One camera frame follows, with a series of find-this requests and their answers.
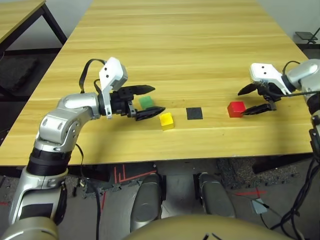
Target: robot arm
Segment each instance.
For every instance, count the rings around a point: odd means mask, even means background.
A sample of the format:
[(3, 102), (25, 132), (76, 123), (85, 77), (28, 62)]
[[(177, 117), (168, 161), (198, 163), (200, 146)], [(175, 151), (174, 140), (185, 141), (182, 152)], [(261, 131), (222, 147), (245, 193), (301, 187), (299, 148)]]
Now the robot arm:
[(294, 96), (292, 92), (301, 91), (311, 114), (313, 129), (309, 131), (314, 154), (320, 158), (320, 59), (307, 60), (287, 74), (281, 74), (271, 64), (253, 63), (250, 68), (252, 83), (240, 90), (238, 95), (258, 91), (268, 103), (253, 106), (242, 114), (256, 115), (266, 111), (275, 111), (275, 102), (281, 97)]
[(57, 238), (55, 226), (63, 220), (67, 206), (64, 183), (67, 166), (86, 122), (100, 116), (111, 119), (112, 114), (139, 121), (152, 118), (165, 109), (155, 106), (137, 111), (132, 104), (134, 94), (146, 94), (155, 88), (148, 85), (122, 87), (127, 79), (125, 67), (111, 57), (99, 72), (101, 90), (96, 87), (98, 94), (65, 96), (57, 108), (42, 119), (29, 162), (22, 170), (11, 204), (9, 223), (12, 227), (3, 239), (19, 238), (21, 234), (25, 237), (25, 233), (31, 236), (47, 233), (53, 239)]

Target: second wooden table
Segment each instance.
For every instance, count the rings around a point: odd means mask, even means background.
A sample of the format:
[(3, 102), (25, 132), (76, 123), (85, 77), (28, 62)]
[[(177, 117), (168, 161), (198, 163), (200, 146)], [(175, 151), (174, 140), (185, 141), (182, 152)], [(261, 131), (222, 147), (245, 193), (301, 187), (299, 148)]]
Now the second wooden table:
[[(85, 164), (311, 151), (302, 97), (277, 102), (275, 112), (228, 116), (231, 101), (247, 107), (265, 102), (257, 93), (237, 96), (250, 82), (252, 63), (281, 70), (290, 60), (306, 60), (254, 0), (95, 0), (1, 146), (0, 165), (25, 165), (43, 116), (61, 97), (80, 92), (89, 59), (111, 56), (126, 66), (127, 86), (156, 88), (150, 96), (172, 113), (175, 128), (163, 132), (158, 117), (88, 122), (78, 139)], [(87, 92), (94, 91), (100, 68), (94, 63), (89, 69)], [(187, 120), (186, 108), (192, 107), (202, 108), (202, 120)], [(80, 162), (75, 150), (70, 163)]]

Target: wood grain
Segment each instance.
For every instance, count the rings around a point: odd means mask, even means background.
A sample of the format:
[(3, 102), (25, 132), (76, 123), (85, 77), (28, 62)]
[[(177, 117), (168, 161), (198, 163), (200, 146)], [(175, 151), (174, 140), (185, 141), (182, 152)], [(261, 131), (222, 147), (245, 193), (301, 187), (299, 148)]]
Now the wood grain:
[[(150, 96), (172, 113), (175, 128), (163, 132), (158, 117), (91, 121), (78, 139), (85, 164), (311, 151), (302, 97), (283, 99), (276, 112), (228, 116), (231, 101), (247, 107), (265, 102), (257, 93), (237, 96), (250, 82), (252, 63), (281, 70), (290, 60), (306, 60), (254, 0), (95, 0), (2, 144), (0, 164), (25, 165), (42, 117), (61, 97), (80, 91), (78, 79), (89, 59), (111, 56), (126, 66), (127, 86), (156, 88)], [(90, 67), (87, 92), (94, 91), (100, 68)], [(201, 107), (203, 120), (187, 120), (190, 107)], [(75, 150), (70, 163), (80, 162)]]
[(45, 0), (27, 0), (0, 3), (0, 43), (45, 2)]

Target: black table frame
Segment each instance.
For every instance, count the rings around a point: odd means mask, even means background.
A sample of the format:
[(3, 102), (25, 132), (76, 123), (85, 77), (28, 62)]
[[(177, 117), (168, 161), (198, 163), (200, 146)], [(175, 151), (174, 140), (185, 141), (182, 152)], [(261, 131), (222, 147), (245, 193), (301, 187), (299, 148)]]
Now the black table frame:
[[(23, 23), (21, 23), (12, 33), (9, 34), (2, 42), (0, 42), (0, 55), (2, 55), (5, 50), (17, 40), (36, 20), (43, 16), (44, 20), (48, 23), (49, 27), (52, 29), (53, 33), (59, 39), (59, 41), (64, 45), (67, 41), (67, 37), (58, 25), (54, 16), (51, 14), (49, 8), (44, 3), (39, 7), (34, 13), (32, 13)], [(0, 102), (26, 102), (30, 96), (15, 96), (10, 91), (6, 90), (0, 86)]]

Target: red floor marking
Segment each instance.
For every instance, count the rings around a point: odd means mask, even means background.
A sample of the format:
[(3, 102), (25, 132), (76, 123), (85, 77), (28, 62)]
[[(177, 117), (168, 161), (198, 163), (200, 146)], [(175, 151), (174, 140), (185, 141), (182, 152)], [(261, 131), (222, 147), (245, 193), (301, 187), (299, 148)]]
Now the red floor marking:
[(101, 204), (101, 210), (103, 210), (103, 209), (104, 209), (105, 201), (106, 201), (106, 192), (104, 192), (104, 193), (103, 193), (102, 204)]
[(244, 195), (260, 195), (260, 194), (266, 194), (267, 191), (247, 191), (247, 192), (238, 192), (236, 193), (235, 195), (238, 195), (238, 196), (244, 196)]
[(259, 199), (259, 198), (260, 198), (260, 192), (259, 192), (259, 190), (258, 190), (258, 187), (256, 187), (255, 190), (256, 190), (256, 194), (257, 194), (258, 199)]
[(132, 179), (143, 177), (143, 176), (146, 176), (146, 175), (149, 175), (149, 174), (154, 174), (156, 172), (157, 172), (157, 170), (153, 170), (153, 171), (149, 171), (149, 172), (146, 172), (146, 173), (142, 173), (142, 174), (139, 174), (139, 175), (136, 175), (136, 176), (132, 176), (132, 177), (128, 177), (128, 178), (124, 178), (124, 179), (121, 179), (121, 175), (119, 173), (119, 183), (123, 183), (125, 181), (129, 181), (129, 180), (132, 180)]
[(125, 170), (124, 164), (122, 164), (122, 171), (123, 171), (123, 178), (126, 179), (126, 170)]
[(114, 167), (114, 183), (117, 183), (117, 169)]

